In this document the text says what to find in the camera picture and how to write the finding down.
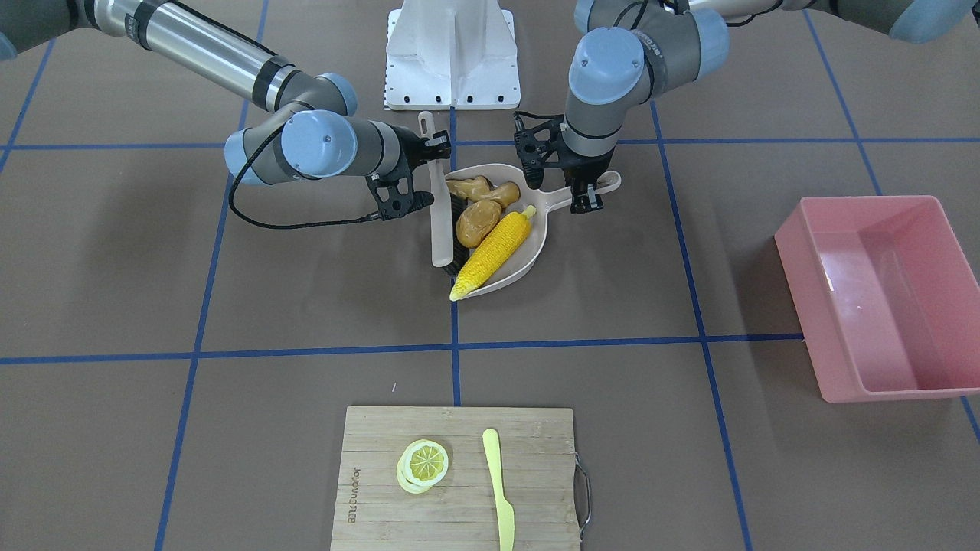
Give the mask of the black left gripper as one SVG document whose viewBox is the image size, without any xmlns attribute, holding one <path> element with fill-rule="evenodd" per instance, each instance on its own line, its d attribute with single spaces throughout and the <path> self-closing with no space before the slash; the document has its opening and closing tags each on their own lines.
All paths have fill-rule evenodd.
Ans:
<svg viewBox="0 0 980 551">
<path fill-rule="evenodd" d="M 564 183 L 570 186 L 573 202 L 570 212 L 583 215 L 603 209 L 601 184 L 598 181 L 603 172 L 608 171 L 615 148 L 599 156 L 586 156 L 574 152 L 567 145 L 557 148 L 559 168 L 563 172 Z"/>
</svg>

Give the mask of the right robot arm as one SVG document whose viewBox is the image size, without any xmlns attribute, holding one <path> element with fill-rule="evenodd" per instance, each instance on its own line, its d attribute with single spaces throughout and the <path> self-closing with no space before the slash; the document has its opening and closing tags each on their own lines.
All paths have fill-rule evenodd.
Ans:
<svg viewBox="0 0 980 551">
<path fill-rule="evenodd" d="M 397 182 L 446 159 L 445 132 L 413 130 L 356 116 L 352 85 L 336 73 L 311 76 L 265 45 L 178 1 L 4 1 L 2 59 L 74 29 L 126 37 L 269 113 L 225 142 L 230 172 L 245 184 L 377 177 Z"/>
</svg>

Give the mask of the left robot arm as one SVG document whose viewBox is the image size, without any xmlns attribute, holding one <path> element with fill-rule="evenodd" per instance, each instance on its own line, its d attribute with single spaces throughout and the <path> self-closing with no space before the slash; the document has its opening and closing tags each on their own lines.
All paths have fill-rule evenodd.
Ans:
<svg viewBox="0 0 980 551">
<path fill-rule="evenodd" d="M 976 1 L 579 1 L 582 37 L 568 69 L 560 163 L 575 214 L 602 209 L 626 114 L 724 65 L 730 31 L 771 11 L 815 9 L 895 41 L 926 43 L 951 31 Z"/>
</svg>

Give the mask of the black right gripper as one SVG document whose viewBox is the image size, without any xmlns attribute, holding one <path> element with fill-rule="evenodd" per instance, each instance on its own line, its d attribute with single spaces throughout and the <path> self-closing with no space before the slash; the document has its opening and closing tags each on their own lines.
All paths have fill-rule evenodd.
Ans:
<svg viewBox="0 0 980 551">
<path fill-rule="evenodd" d="M 418 136 L 413 130 L 394 126 L 399 144 L 399 158 L 394 169 L 394 182 L 411 179 L 416 168 L 430 161 L 448 160 L 452 156 L 451 139 L 448 132 L 435 132 L 434 135 Z"/>
</svg>

